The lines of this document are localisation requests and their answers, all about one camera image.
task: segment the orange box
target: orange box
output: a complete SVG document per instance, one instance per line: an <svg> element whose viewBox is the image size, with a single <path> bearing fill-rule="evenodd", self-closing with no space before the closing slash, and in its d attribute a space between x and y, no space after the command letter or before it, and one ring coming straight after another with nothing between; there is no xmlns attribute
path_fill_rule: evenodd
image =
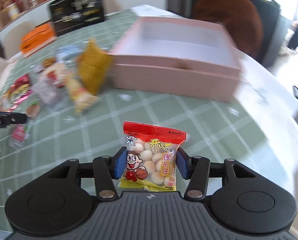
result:
<svg viewBox="0 0 298 240"><path fill-rule="evenodd" d="M55 41L56 38L57 37L51 23L46 23L36 27L22 38L22 54L25 58L29 57L39 49L42 49L51 42Z"/></svg>

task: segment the pink box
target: pink box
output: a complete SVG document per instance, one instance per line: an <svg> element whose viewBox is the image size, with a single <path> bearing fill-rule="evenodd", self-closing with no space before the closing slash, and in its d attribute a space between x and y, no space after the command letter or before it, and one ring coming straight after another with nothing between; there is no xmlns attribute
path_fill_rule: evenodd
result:
<svg viewBox="0 0 298 240"><path fill-rule="evenodd" d="M110 54L116 88L230 101L241 65L227 30L182 18L141 17Z"/></svg>

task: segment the cartoon boy mascot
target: cartoon boy mascot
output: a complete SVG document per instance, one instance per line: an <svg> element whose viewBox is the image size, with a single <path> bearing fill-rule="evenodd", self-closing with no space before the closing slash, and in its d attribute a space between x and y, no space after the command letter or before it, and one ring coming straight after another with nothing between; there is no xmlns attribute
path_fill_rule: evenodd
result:
<svg viewBox="0 0 298 240"><path fill-rule="evenodd" d="M125 180L137 181L136 172L138 170L145 170L144 166L140 166L142 160L139 158L140 154L135 151L128 151L127 155L127 169L124 172Z"/></svg>

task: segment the snack pile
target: snack pile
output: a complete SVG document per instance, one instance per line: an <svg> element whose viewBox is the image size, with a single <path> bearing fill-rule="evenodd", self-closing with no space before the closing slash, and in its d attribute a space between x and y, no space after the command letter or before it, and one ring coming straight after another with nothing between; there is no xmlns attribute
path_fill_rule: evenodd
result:
<svg viewBox="0 0 298 240"><path fill-rule="evenodd" d="M175 191L175 160L186 133L155 125L125 122L127 166L119 188Z"/></svg>
<svg viewBox="0 0 298 240"><path fill-rule="evenodd" d="M66 63L74 57L78 57L76 67L68 69ZM65 99L70 98L78 114L88 110L99 99L95 95L103 84L110 62L110 56L90 40L85 51L79 46L68 45L56 50L52 57L42 59L39 65L31 66L32 72L18 78L0 98L1 112L20 112L19 105L31 100L25 110L28 121L15 125L9 145L16 149L24 145L43 106L50 112L59 111L68 102Z"/></svg>

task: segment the red snack packaging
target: red snack packaging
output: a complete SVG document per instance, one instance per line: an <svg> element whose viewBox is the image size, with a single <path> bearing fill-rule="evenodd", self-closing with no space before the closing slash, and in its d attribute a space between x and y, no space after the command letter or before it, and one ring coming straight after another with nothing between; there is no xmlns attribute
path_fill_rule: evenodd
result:
<svg viewBox="0 0 298 240"><path fill-rule="evenodd" d="M186 133L155 125L125 122L127 166L118 187L176 191L175 160Z"/></svg>
<svg viewBox="0 0 298 240"><path fill-rule="evenodd" d="M31 95L29 74L18 78L0 99L0 111L11 112Z"/></svg>
<svg viewBox="0 0 298 240"><path fill-rule="evenodd" d="M34 100L30 106L26 109L28 121L25 124L17 124L14 130L11 132L9 139L9 145L14 149L20 149L24 145L25 141L30 136L30 130L32 128L34 119L41 111L41 104L39 100Z"/></svg>

